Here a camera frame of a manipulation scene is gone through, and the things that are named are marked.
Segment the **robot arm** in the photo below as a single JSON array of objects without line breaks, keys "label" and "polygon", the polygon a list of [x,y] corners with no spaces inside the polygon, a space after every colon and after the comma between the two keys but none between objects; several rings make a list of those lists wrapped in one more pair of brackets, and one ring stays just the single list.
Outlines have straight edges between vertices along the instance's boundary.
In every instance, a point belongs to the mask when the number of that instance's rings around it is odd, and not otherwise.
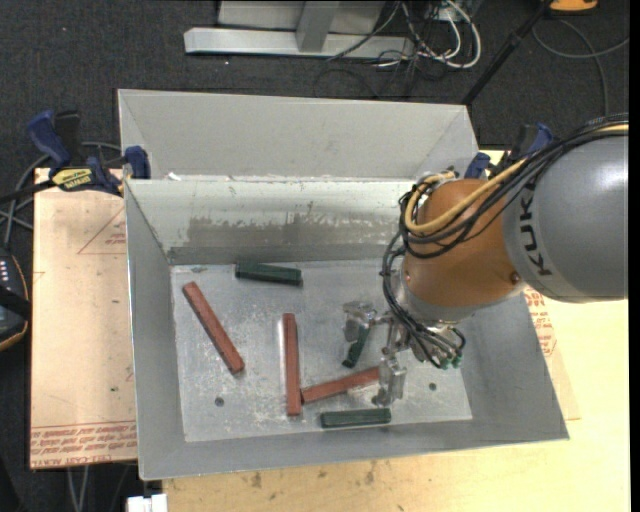
[{"label": "robot arm", "polygon": [[[431,175],[401,198],[381,272],[395,324],[383,366],[404,348],[456,365],[456,323],[527,284],[561,301],[625,298],[628,127],[599,119],[488,179]],[[388,404],[399,396],[382,373]]]}]

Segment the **white cable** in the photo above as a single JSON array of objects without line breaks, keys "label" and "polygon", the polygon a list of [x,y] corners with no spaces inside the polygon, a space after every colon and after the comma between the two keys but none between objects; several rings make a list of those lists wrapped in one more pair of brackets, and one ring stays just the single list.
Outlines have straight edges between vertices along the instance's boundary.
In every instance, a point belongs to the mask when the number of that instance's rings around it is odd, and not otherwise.
[{"label": "white cable", "polygon": [[460,14],[460,16],[462,17],[462,19],[464,21],[466,21],[469,26],[471,27],[471,32],[473,34],[473,38],[475,40],[475,56],[474,58],[466,63],[455,63],[455,62],[450,62],[449,59],[452,57],[452,55],[437,55],[435,54],[430,48],[425,47],[426,48],[426,52],[417,52],[417,55],[419,55],[420,57],[426,57],[429,59],[433,59],[436,60],[438,62],[442,62],[443,64],[445,64],[447,67],[450,68],[454,68],[454,69],[467,69],[470,68],[472,66],[474,66],[475,64],[478,63],[478,61],[480,60],[480,56],[482,54],[482,41],[480,39],[480,33],[478,32],[478,29],[476,28],[475,24],[471,21],[471,18],[469,17],[469,15],[464,12],[455,2],[451,1],[451,0],[446,0],[447,5],[449,5],[450,7],[453,7],[458,14]]},{"label": "white cable", "polygon": [[451,25],[451,28],[453,29],[453,33],[456,35],[456,49],[453,50],[453,52],[451,53],[446,52],[444,56],[447,57],[448,59],[452,59],[453,57],[458,55],[458,53],[460,53],[460,49],[462,48],[462,37],[460,37],[460,31],[458,30],[458,26],[451,19],[451,14],[449,14],[448,12],[447,12],[447,18],[449,18],[449,25]]}]

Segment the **scratched metal surface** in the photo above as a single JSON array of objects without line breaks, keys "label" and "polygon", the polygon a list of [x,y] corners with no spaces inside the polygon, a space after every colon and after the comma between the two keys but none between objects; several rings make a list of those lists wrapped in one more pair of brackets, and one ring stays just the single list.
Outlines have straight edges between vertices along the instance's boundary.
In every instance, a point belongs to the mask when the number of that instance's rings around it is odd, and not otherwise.
[{"label": "scratched metal surface", "polygon": [[[376,366],[386,339],[384,326],[373,329],[355,369],[341,365],[349,346],[342,334],[342,304],[369,300],[378,311],[385,310],[379,260],[288,265],[302,270],[304,286],[237,279],[232,265],[172,267],[178,380],[187,442],[319,432],[318,416],[323,411],[372,407],[375,384],[305,405],[300,417],[288,418],[280,319],[284,312],[296,315],[303,387]],[[246,369],[240,376],[228,372],[186,302],[182,286],[190,281],[198,283],[245,359]],[[471,418],[459,370],[437,370],[419,363],[410,352],[401,353],[399,359],[409,372],[406,396],[392,406],[391,425]]]}]

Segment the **metal stand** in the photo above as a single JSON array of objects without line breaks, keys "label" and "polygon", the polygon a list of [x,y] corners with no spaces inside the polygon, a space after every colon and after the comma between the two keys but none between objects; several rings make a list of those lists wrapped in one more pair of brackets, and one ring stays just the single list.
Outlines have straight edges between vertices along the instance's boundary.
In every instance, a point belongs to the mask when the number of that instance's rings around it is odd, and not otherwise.
[{"label": "metal stand", "polygon": [[[240,14],[226,14],[231,22],[251,26],[256,24],[260,28],[265,25],[270,28],[291,26],[291,18],[296,17],[296,9],[301,13],[295,23],[295,30],[254,30],[246,28],[192,28],[184,34],[185,51],[187,54],[253,54],[253,55],[283,55],[299,57],[332,57],[360,43],[373,30],[384,2],[362,2],[360,8],[345,9],[341,4],[345,2],[290,2],[291,7],[251,6],[244,5],[237,12]],[[267,11],[274,11],[272,16],[289,18],[287,21],[269,23],[268,20],[258,20],[262,15],[268,18]],[[356,33],[337,33],[347,28],[355,28]],[[383,52],[402,52],[411,43],[404,37],[374,36],[365,44],[345,57],[376,58]]]}]

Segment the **red stick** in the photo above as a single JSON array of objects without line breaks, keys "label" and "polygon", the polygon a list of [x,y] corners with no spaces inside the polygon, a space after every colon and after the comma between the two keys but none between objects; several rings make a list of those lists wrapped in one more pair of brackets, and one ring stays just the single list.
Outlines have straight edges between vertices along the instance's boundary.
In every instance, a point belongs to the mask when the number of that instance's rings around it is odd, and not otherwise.
[{"label": "red stick", "polygon": [[285,379],[287,386],[287,416],[302,412],[300,394],[300,355],[298,352],[298,326],[293,313],[282,315],[284,331]]},{"label": "red stick", "polygon": [[224,364],[229,368],[229,371],[234,375],[242,371],[244,369],[242,357],[229,339],[220,320],[218,320],[213,309],[211,309],[211,306],[207,302],[207,299],[205,299],[198,285],[194,282],[185,284],[182,287],[182,292],[187,298],[187,301],[189,301],[204,330],[209,335],[209,338],[211,338]]},{"label": "red stick", "polygon": [[310,386],[302,390],[302,402],[305,404],[321,400],[323,398],[329,398],[332,396],[345,393],[351,388],[358,386],[365,386],[378,380],[379,370],[378,367],[369,368],[352,375],[348,375],[342,379],[332,380]]}]

